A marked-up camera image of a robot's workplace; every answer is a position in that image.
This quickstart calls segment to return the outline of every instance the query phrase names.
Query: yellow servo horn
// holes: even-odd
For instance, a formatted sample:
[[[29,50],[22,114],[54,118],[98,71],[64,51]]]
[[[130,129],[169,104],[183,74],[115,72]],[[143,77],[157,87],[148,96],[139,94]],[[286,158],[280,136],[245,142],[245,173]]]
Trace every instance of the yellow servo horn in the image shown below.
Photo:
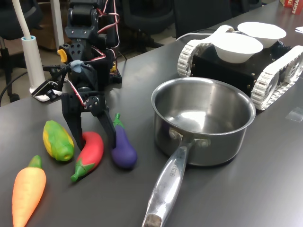
[[[110,72],[115,72],[116,71],[116,63],[114,63],[113,67],[111,68]]]
[[[57,51],[57,53],[58,53],[58,54],[60,55],[60,57],[61,57],[61,62],[62,62],[62,63],[66,63],[66,62],[67,62],[67,55],[66,55],[65,51],[62,50],[62,49],[60,49],[60,50]]]

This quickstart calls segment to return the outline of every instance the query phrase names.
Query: stainless steel pot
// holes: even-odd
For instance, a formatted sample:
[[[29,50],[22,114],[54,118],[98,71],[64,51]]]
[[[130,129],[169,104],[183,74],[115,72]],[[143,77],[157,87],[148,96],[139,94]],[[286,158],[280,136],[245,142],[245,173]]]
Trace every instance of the stainless steel pot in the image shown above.
[[[158,86],[151,98],[154,137],[171,155],[148,203],[142,227],[162,227],[177,198],[186,163],[215,166],[239,151],[256,109],[242,91],[204,78],[180,78]]]

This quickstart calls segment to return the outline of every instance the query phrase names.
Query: toy eggplant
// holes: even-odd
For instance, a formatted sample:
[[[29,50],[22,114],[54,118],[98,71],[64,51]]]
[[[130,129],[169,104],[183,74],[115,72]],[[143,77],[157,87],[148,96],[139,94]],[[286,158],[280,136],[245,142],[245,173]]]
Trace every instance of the toy eggplant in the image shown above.
[[[74,155],[74,143],[70,135],[55,121],[45,123],[43,142],[49,155],[58,161],[68,161]]]
[[[111,151],[114,163],[121,168],[133,168],[137,162],[137,152],[129,143],[124,125],[119,120],[120,113],[116,114],[113,122],[116,129],[116,148]]]
[[[99,134],[92,131],[85,132],[83,133],[83,139],[86,143],[77,158],[75,174],[71,176],[73,182],[77,181],[78,177],[94,170],[100,163],[104,152],[104,143]]]

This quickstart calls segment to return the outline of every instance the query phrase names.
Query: sticker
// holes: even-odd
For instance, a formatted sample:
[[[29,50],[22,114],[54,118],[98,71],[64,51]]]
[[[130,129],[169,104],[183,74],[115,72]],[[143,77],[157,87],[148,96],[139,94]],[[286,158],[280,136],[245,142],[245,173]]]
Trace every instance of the sticker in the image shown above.
[[[296,107],[286,116],[286,119],[301,122],[303,120],[303,109]]]

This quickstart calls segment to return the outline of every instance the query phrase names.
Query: white track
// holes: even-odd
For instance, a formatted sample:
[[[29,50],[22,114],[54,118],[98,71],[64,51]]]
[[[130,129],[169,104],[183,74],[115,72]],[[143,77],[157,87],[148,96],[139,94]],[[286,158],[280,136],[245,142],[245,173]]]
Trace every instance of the white track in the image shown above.
[[[177,70],[181,77],[191,77],[192,61],[195,54],[201,54],[212,45],[212,38],[224,32],[233,32],[228,25],[218,28],[203,40],[191,40],[183,48]],[[303,70],[303,46],[295,46],[287,54],[268,65],[260,74],[251,92],[251,100],[259,110],[267,109],[283,95],[301,75]]]

